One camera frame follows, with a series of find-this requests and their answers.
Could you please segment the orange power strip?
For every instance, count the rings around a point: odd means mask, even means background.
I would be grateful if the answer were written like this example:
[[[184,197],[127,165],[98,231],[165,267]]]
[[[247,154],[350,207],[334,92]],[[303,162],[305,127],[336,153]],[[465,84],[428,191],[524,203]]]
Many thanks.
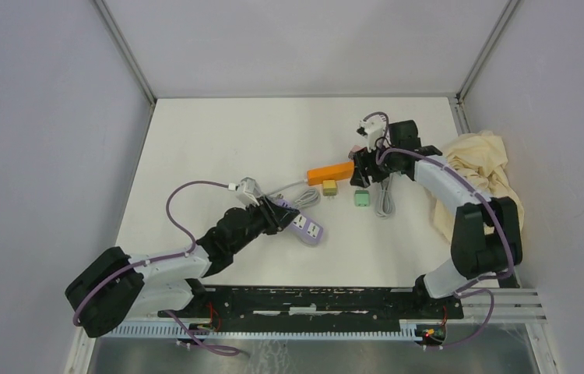
[[[324,181],[341,181],[350,179],[354,173],[354,162],[347,161],[321,168],[314,168],[306,172],[307,185],[320,185]]]

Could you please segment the pink USB charger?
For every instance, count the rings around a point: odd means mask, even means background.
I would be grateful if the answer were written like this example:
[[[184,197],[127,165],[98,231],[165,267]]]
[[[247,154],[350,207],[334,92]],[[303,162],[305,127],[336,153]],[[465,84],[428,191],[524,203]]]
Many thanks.
[[[350,152],[348,153],[348,157],[349,157],[350,159],[353,159],[353,158],[354,158],[354,155],[355,155],[356,153],[358,153],[359,151],[361,151],[361,150],[362,150],[362,147],[361,147],[361,146],[353,146],[353,147],[351,148]]]

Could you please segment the green plug adapter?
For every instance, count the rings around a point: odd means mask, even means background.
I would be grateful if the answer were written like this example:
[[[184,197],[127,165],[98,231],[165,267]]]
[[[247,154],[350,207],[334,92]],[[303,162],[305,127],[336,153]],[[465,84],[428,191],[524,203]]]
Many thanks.
[[[368,190],[359,189],[354,192],[354,205],[358,207],[367,207],[371,204],[370,193]]]

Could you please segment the yellow plug adapter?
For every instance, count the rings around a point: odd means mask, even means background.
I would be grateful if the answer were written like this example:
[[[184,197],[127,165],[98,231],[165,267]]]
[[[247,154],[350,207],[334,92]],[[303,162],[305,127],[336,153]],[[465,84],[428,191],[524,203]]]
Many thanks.
[[[322,195],[326,197],[336,196],[338,193],[337,182],[332,179],[327,179],[322,182]]]

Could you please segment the purple power strip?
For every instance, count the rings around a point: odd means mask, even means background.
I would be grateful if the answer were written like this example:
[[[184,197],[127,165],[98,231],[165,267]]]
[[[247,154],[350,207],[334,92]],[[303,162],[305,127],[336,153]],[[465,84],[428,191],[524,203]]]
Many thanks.
[[[317,221],[307,216],[303,209],[313,207],[319,203],[318,200],[309,202],[289,202],[285,199],[278,199],[276,204],[286,208],[294,208],[300,213],[294,218],[291,224],[286,228],[286,231],[294,233],[294,235],[305,245],[315,247],[317,246],[323,235],[324,227]]]

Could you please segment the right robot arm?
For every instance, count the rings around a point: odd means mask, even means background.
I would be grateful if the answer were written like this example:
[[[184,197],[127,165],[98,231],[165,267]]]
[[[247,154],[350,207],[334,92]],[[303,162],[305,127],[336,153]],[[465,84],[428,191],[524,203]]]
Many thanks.
[[[513,199],[494,197],[468,182],[438,148],[421,144],[413,120],[390,123],[376,112],[361,120],[357,133],[367,145],[352,153],[352,186],[367,188],[394,174],[405,175],[454,217],[449,258],[420,277],[420,291],[411,298],[418,316],[431,318],[442,309],[443,298],[457,296],[480,281],[514,274],[522,245]]]

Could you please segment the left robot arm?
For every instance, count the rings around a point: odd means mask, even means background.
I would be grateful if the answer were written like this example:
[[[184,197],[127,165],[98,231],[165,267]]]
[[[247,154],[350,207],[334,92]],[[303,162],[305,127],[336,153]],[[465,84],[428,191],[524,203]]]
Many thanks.
[[[227,210],[179,252],[130,256],[119,246],[106,249],[65,289],[72,322],[96,338],[127,319],[165,310],[199,316],[207,305],[201,279],[226,269],[259,236],[284,231],[300,214],[261,197],[253,205]]]

